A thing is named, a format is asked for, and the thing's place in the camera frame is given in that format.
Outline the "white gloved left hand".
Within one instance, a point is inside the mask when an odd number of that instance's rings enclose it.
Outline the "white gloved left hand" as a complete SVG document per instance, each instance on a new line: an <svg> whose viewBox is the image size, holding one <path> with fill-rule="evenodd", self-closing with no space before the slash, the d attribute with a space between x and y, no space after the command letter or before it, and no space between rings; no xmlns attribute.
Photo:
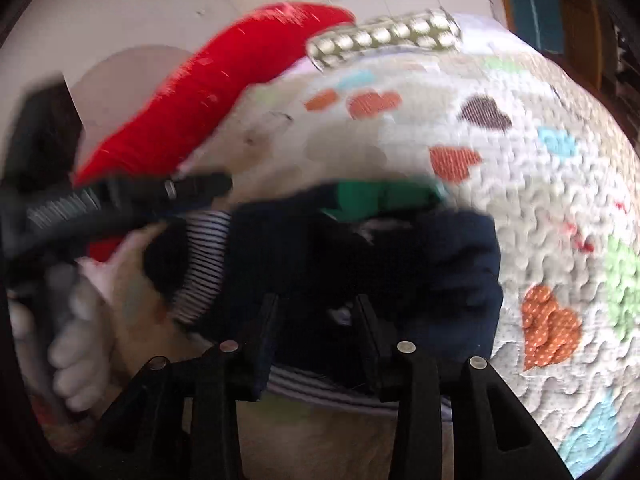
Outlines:
<svg viewBox="0 0 640 480"><path fill-rule="evenodd" d="M44 318L51 339L37 334L35 315L9 299L14 348L26 386L66 414L95 406L110 380L113 341L104 300L75 263L59 263L44 274Z"/></svg>

